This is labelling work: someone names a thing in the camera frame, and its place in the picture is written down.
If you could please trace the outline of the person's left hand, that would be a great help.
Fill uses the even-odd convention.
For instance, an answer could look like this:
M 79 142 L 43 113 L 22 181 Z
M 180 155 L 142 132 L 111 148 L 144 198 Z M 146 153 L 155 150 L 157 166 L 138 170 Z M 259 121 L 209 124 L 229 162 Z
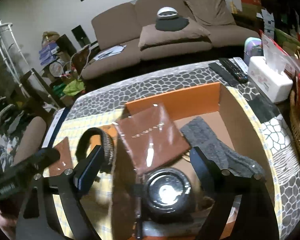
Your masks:
M 0 229 L 10 240 L 15 240 L 17 218 L 13 215 L 4 214 L 0 210 Z

